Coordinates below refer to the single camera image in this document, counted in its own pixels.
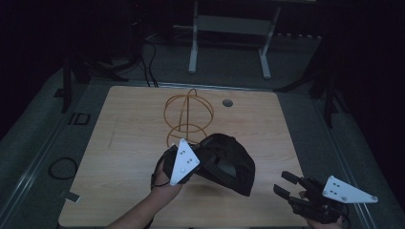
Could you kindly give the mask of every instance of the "robotic hand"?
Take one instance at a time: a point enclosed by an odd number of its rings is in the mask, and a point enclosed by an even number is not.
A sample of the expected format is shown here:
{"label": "robotic hand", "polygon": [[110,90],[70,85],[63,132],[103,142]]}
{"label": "robotic hand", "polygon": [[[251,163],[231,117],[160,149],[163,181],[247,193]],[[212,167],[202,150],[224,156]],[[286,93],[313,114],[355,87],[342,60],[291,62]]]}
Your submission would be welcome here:
{"label": "robotic hand", "polygon": [[350,223],[349,208],[346,203],[378,202],[377,197],[333,176],[330,176],[326,184],[322,184],[312,177],[297,177],[287,171],[284,171],[281,177],[291,183],[299,183],[306,191],[300,193],[301,198],[295,198],[289,195],[290,192],[274,184],[274,193],[288,201],[294,214],[319,221],[322,224],[337,222],[341,216]]}

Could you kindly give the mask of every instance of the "forearm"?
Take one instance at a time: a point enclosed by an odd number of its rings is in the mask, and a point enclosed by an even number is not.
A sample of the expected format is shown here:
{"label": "forearm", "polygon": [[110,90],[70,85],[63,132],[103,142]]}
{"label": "forearm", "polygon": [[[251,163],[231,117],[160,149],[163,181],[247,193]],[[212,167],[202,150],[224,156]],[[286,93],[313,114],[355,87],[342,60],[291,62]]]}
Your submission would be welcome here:
{"label": "forearm", "polygon": [[178,184],[175,186],[166,185],[154,188],[144,200],[110,224],[107,228],[143,228],[158,211],[170,203],[170,201],[179,193],[181,187],[182,185]]}

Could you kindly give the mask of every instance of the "gray carpet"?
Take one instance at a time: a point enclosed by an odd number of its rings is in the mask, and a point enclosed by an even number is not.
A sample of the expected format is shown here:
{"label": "gray carpet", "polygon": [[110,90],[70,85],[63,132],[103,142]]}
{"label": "gray carpet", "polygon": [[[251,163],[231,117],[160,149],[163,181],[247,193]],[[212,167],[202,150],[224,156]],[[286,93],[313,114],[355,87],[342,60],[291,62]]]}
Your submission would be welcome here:
{"label": "gray carpet", "polygon": [[[291,39],[276,36],[267,54],[272,78],[264,80],[257,51],[244,47],[228,49],[200,46],[197,72],[189,74],[190,47],[179,44],[163,45],[158,37],[157,53],[152,71],[161,87],[231,87],[271,91],[299,78],[319,40]],[[147,63],[153,54],[152,46],[145,46]],[[94,75],[90,85],[74,83],[74,103],[66,114],[61,114],[61,99],[53,93],[61,87],[61,74],[50,78],[18,123],[0,144],[0,204],[10,199],[19,178],[37,154],[45,152],[28,193],[23,193],[20,204],[14,206],[7,228],[55,228],[64,199],[59,196],[69,190],[72,180],[57,180],[48,175],[48,168],[57,159],[69,156],[81,160],[96,119],[113,85],[146,86],[143,70],[136,67],[121,76],[130,78],[118,83]],[[370,149],[350,114],[332,116],[333,129],[326,127],[321,116],[323,99],[313,100],[307,95],[310,83],[289,93],[278,94],[288,129],[306,177],[326,181],[334,175],[379,197],[377,204],[351,205],[352,228],[402,228],[404,214],[381,175]],[[73,113],[91,115],[89,125],[69,125]],[[55,172],[69,176],[72,164],[60,163]]]}

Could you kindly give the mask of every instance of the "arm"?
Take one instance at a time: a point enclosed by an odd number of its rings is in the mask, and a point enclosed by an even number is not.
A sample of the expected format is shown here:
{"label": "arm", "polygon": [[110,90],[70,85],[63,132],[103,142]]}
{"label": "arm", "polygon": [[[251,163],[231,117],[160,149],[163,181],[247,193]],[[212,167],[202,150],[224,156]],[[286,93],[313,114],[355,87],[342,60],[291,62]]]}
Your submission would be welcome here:
{"label": "arm", "polygon": [[[163,184],[169,180],[169,177],[162,170],[163,163],[160,164],[156,184]],[[138,203],[135,207],[125,213],[122,217],[107,226],[107,229],[125,229],[125,228],[143,228],[154,215],[170,201],[177,196],[182,188],[182,184],[171,186],[170,184],[162,187],[155,187],[152,192]]]}

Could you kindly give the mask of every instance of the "black object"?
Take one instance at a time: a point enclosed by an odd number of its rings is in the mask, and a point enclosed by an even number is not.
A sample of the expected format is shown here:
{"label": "black object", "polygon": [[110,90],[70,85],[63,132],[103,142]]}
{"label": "black object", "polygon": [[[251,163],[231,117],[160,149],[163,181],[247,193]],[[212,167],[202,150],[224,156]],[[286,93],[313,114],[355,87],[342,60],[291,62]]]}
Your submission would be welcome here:
{"label": "black object", "polygon": [[[74,173],[73,175],[67,176],[67,177],[59,177],[59,176],[57,176],[57,175],[54,174],[54,172],[53,172],[53,167],[54,167],[57,163],[59,163],[60,161],[63,161],[63,160],[67,160],[67,161],[72,162],[72,164],[73,164],[74,167],[75,167],[75,173]],[[66,179],[75,178],[75,175],[76,175],[76,173],[77,173],[77,170],[78,170],[77,162],[75,162],[74,159],[65,156],[65,157],[62,157],[62,158],[60,158],[60,159],[54,161],[54,162],[50,165],[50,167],[48,168],[48,174],[49,174],[49,176],[51,176],[52,178],[59,179],[59,180],[66,180]]]}
{"label": "black object", "polygon": [[287,171],[284,171],[281,177],[291,183],[299,183],[307,190],[306,192],[303,192],[303,196],[308,200],[303,200],[291,197],[289,191],[274,184],[274,193],[288,201],[294,214],[319,221],[323,224],[337,222],[341,216],[348,219],[348,214],[344,213],[344,208],[346,206],[344,203],[322,196],[325,184],[322,184],[312,177],[297,177]]}
{"label": "black object", "polygon": [[235,137],[214,134],[193,147],[200,160],[196,175],[249,197],[256,167],[253,159]]}

